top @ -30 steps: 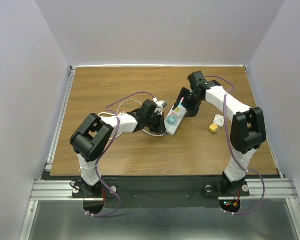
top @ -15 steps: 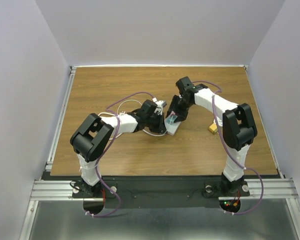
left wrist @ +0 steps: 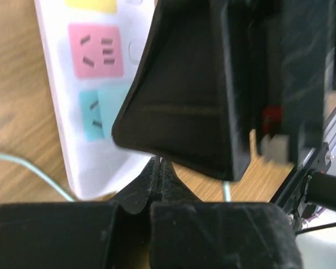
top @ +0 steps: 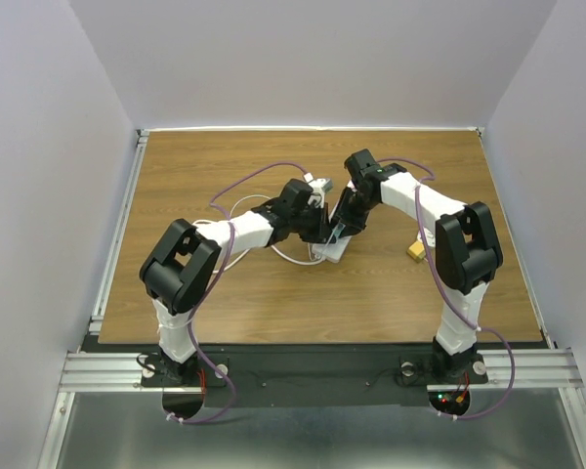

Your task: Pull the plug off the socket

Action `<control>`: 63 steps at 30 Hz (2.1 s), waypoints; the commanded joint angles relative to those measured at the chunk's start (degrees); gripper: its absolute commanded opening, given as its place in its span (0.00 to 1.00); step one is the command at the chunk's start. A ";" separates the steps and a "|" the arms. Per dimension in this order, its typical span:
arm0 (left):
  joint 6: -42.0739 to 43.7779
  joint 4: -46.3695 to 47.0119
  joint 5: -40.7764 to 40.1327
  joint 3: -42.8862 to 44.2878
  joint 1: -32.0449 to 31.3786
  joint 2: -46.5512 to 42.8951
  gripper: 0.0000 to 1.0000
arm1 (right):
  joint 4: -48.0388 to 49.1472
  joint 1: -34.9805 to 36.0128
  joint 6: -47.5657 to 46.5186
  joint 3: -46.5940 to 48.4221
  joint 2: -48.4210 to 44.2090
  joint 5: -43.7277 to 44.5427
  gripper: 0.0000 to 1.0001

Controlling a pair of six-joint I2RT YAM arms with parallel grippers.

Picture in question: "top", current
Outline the yellow usb charger plug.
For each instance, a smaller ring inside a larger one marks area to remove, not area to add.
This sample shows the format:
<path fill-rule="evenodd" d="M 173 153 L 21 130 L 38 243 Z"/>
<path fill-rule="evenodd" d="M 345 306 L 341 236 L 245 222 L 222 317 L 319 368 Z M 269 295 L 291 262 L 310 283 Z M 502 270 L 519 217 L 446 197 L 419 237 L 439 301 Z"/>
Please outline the yellow usb charger plug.
<path fill-rule="evenodd" d="M 422 241 L 413 242 L 407 249 L 407 254 L 415 262 L 422 262 L 426 258 L 426 250 Z"/>

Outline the teal charger plug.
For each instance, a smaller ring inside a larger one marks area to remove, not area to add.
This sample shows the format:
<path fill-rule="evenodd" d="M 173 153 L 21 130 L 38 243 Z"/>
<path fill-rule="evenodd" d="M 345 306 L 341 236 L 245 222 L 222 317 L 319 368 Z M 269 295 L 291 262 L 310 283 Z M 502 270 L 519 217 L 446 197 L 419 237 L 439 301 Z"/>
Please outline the teal charger plug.
<path fill-rule="evenodd" d="M 341 233 L 342 233 L 342 231 L 344 230 L 344 228 L 345 228 L 345 227 L 346 227 L 346 226 L 345 226 L 345 225 L 343 225 L 342 223 L 339 223 L 339 224 L 337 224 L 337 225 L 335 226 L 335 228 L 333 229 L 333 234 L 334 234 L 334 236 L 335 236 L 335 237 L 337 237 L 337 238 L 339 238 L 339 237 L 340 237 L 340 235 L 341 235 Z"/>

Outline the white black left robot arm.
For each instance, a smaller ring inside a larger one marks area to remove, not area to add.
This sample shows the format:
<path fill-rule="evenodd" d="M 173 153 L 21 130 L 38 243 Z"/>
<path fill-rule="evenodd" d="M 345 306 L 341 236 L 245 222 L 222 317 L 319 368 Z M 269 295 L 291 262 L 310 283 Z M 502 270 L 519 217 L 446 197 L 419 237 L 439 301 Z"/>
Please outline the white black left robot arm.
<path fill-rule="evenodd" d="M 160 364 L 150 369 L 165 373 L 175 384 L 189 384 L 198 362 L 188 329 L 211 283 L 237 253 L 271 247 L 292 234 L 305 243 L 330 241 L 325 196 L 331 189 L 330 179 L 306 175 L 241 215 L 201 225 L 173 221 L 139 271 L 159 327 Z"/>

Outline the white power strip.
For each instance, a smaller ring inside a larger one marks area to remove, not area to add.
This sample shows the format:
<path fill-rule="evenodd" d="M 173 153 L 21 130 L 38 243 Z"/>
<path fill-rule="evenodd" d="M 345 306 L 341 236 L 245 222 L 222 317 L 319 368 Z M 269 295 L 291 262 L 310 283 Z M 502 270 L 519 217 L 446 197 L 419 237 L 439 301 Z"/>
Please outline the white power strip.
<path fill-rule="evenodd" d="M 312 245 L 312 253 L 315 257 L 322 258 L 331 263 L 339 263 L 351 241 L 350 236 L 341 237 L 334 243 L 315 243 Z"/>

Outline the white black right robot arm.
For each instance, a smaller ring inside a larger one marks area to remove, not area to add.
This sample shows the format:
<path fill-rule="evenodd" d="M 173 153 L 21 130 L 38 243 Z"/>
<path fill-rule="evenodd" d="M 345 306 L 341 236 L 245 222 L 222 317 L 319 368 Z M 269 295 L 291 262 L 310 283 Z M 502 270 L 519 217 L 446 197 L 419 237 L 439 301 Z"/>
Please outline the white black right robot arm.
<path fill-rule="evenodd" d="M 416 179 L 400 162 L 395 158 L 381 166 L 368 149 L 346 159 L 351 181 L 331 215 L 337 248 L 331 258 L 340 259 L 350 238 L 365 229 L 370 211 L 379 204 L 417 222 L 425 254 L 435 256 L 429 266 L 443 302 L 430 370 L 437 379 L 451 381 L 475 356 L 481 303 L 503 264 L 503 253 L 486 204 L 445 196 L 425 185 L 434 179 L 433 173 Z"/>

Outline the white square charger plug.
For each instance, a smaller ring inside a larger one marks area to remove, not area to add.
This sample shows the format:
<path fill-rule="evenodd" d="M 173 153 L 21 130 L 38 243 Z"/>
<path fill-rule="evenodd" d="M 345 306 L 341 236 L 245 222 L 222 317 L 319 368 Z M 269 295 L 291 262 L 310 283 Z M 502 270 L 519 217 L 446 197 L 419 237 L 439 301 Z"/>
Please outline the white square charger plug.
<path fill-rule="evenodd" d="M 430 248 L 434 249 L 436 247 L 435 235 L 428 229 L 424 229 L 423 234 L 417 234 L 417 240 L 419 242 L 423 242 L 423 239 L 426 239 L 426 242 Z"/>

